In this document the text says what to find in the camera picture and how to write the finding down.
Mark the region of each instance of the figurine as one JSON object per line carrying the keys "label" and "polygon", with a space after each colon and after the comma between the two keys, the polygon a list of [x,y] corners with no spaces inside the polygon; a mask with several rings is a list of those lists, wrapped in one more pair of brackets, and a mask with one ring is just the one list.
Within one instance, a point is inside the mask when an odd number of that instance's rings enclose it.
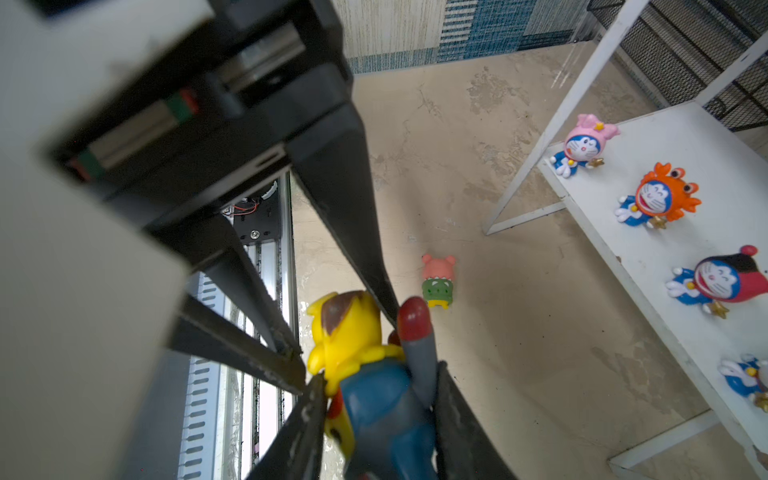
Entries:
{"label": "figurine", "polygon": [[768,413],[768,360],[758,360],[754,355],[741,356],[741,362],[723,360],[718,371],[725,376],[728,386],[736,393],[752,401]]}
{"label": "figurine", "polygon": [[422,296],[430,307],[440,305],[444,310],[453,303],[453,266],[456,258],[448,255],[446,258],[432,258],[426,254],[422,257],[424,272],[422,278]]}
{"label": "figurine", "polygon": [[595,157],[603,151],[606,142],[620,133],[619,127],[604,124],[593,114],[580,114],[576,128],[565,138],[565,151],[549,159],[554,165],[554,172],[568,178],[580,166],[595,168],[602,165],[603,159]]}
{"label": "figurine", "polygon": [[380,345],[379,310],[367,292],[331,293],[307,312],[316,343],[308,369],[325,367],[329,386],[333,379],[325,430],[346,459],[344,478],[436,480],[437,350],[424,300],[412,297],[398,311],[390,339],[402,346]]}
{"label": "figurine", "polygon": [[700,303],[704,312],[724,319],[729,310],[722,302],[739,303],[768,293],[768,279],[752,258],[756,254],[756,247],[745,245],[734,255],[705,258],[693,270],[673,268],[667,292],[686,305]]}
{"label": "figurine", "polygon": [[682,168],[672,170],[670,164],[656,164],[654,171],[643,177],[634,196],[619,198],[621,206],[614,212],[616,220],[632,227],[645,224],[649,228],[664,229],[667,222],[682,218],[683,210],[695,212],[701,200],[691,195],[699,186],[685,183],[683,177]]}

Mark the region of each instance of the beige floor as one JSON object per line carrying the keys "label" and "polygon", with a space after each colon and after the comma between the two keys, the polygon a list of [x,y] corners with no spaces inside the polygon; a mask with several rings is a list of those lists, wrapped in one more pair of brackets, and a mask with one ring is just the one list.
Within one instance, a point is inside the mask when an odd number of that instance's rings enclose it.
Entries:
{"label": "beige floor", "polygon": [[[456,256],[455,302],[432,310],[439,356],[522,480],[614,478],[608,457],[707,409],[567,211],[491,237],[481,232],[593,49],[563,45],[364,75],[355,84],[395,291],[401,301],[419,295],[424,253]],[[616,122],[652,109],[609,64],[577,113]],[[294,191],[306,357],[306,305],[361,283]],[[533,177],[504,216],[553,199]],[[341,465],[326,443],[323,477],[342,478]],[[756,477],[719,426],[637,469],[658,480]]]}

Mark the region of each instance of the white shelf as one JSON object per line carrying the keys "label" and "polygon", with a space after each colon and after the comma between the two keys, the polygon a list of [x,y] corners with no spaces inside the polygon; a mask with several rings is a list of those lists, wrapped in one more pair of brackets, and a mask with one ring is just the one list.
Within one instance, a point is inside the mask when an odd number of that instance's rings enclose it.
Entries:
{"label": "white shelf", "polygon": [[[555,175],[548,161],[539,168],[730,434],[747,451],[755,445],[768,452],[768,415],[717,371],[721,360],[742,353],[768,357],[768,295],[727,305],[728,318],[720,319],[669,297],[664,287],[673,267],[693,268],[745,244],[758,248],[755,260],[768,270],[768,163],[694,103],[620,129],[607,144],[603,167],[580,168],[568,179]],[[560,150],[561,143],[553,145],[542,159]],[[699,184],[698,212],[666,230],[618,223],[617,198],[634,194],[658,161],[684,168],[685,180]]]}

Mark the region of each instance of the metal mesh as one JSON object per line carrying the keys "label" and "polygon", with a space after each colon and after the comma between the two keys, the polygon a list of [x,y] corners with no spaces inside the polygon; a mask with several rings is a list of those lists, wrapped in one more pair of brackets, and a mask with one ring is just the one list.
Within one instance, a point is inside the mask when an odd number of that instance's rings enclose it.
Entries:
{"label": "metal mesh", "polygon": [[[621,0],[591,0],[611,26]],[[653,0],[621,47],[672,105],[692,100],[768,27],[762,0]],[[763,56],[706,109],[730,130],[768,124],[768,58]]]}

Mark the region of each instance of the wall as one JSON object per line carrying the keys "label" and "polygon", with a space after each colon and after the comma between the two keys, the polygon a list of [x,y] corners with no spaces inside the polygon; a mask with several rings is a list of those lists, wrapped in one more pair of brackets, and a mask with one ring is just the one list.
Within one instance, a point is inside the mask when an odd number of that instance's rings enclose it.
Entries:
{"label": "wall", "polygon": [[566,43],[588,0],[333,0],[354,73]]}

